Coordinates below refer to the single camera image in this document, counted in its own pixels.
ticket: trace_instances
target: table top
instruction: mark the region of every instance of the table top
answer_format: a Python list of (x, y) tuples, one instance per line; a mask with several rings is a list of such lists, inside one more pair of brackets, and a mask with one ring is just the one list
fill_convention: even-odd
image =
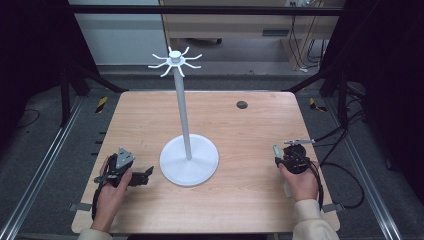
[[(113, 233), (273, 233), (291, 232), (294, 201), (274, 163), (273, 145), (310, 139), (294, 94), (288, 92), (186, 92), (190, 133), (218, 149), (214, 175), (196, 187), (180, 187), (161, 172), (163, 147), (182, 134), (176, 92), (125, 92), (116, 107), (83, 194), (91, 203), (104, 159), (123, 147), (136, 156), (134, 172), (154, 166), (148, 185), (128, 187), (112, 225)], [(238, 101), (248, 104), (239, 109)], [(307, 156), (316, 160), (312, 145)], [(324, 205), (331, 203), (324, 177)], [(340, 228), (335, 212), (323, 213)], [(91, 212), (78, 211), (72, 230), (91, 226)]]

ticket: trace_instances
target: white wall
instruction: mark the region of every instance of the white wall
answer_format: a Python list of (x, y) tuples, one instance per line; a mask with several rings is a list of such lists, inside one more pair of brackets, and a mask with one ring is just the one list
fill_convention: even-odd
[[(158, 5), (158, 0), (68, 0), (69, 4)], [(75, 14), (97, 65), (157, 64), (152, 53), (166, 57), (159, 14)]]

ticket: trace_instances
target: beige sleeve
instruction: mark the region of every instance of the beige sleeve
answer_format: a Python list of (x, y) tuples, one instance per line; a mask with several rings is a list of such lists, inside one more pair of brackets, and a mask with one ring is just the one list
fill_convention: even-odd
[(109, 233), (94, 229), (84, 229), (78, 237), (78, 240), (112, 240)]
[(293, 239), (339, 239), (336, 231), (321, 216), (316, 200), (308, 199), (296, 202), (297, 225), (293, 230)]

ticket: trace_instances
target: white round base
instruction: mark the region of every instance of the white round base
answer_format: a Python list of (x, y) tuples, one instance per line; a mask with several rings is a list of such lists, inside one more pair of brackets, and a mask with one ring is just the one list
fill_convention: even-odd
[(190, 134), (191, 160), (187, 160), (183, 135), (169, 141), (160, 154), (160, 168), (165, 177), (183, 187), (193, 187), (208, 180), (218, 167), (215, 145), (207, 138)]

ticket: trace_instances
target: hand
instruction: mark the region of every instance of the hand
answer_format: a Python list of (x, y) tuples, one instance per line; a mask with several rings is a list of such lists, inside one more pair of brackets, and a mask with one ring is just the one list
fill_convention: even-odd
[[(100, 175), (106, 168), (108, 158), (103, 163), (100, 169)], [(117, 188), (114, 188), (110, 183), (106, 183), (100, 192), (99, 199), (97, 200), (97, 213), (91, 225), (91, 229), (102, 232), (109, 232), (113, 219), (118, 213), (118, 209), (124, 201), (125, 191), (127, 190), (128, 183), (131, 181), (132, 169), (128, 168), (121, 178)]]
[[(311, 163), (314, 164), (317, 169), (319, 168), (318, 162), (312, 161)], [(311, 169), (307, 169), (301, 174), (293, 174), (289, 172), (282, 163), (278, 164), (278, 168), (284, 179), (288, 182), (295, 202), (305, 199), (317, 199), (318, 183)]]

